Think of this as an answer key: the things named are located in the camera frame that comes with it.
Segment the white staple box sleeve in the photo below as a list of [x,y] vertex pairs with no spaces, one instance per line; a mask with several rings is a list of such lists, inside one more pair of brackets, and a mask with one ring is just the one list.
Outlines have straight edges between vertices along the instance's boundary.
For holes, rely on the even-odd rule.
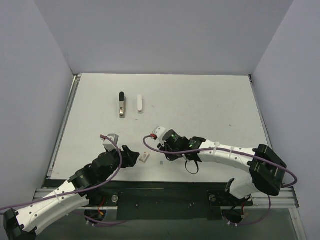
[[143,112],[143,97],[141,94],[137,95],[137,112],[138,113]]

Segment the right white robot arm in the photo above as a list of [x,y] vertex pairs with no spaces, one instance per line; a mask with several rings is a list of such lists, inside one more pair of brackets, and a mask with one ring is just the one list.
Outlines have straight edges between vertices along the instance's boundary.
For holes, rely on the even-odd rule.
[[229,180],[223,192],[224,201],[230,205],[256,192],[269,196],[280,193],[287,165],[267,145],[260,144],[257,148],[221,145],[202,137],[186,138],[159,126],[152,135],[159,141],[158,150],[171,162],[184,158],[187,162],[222,164],[246,172],[243,179]]

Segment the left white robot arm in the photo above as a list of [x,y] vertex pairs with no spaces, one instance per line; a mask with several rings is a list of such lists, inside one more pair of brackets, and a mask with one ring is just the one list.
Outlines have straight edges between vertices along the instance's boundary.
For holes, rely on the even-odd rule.
[[115,171],[134,167],[139,156],[140,153],[131,151],[126,145],[121,150],[107,150],[39,202],[7,210],[3,215],[3,227],[8,239],[34,240],[43,230],[74,210],[88,204],[99,205],[103,193],[97,187]]

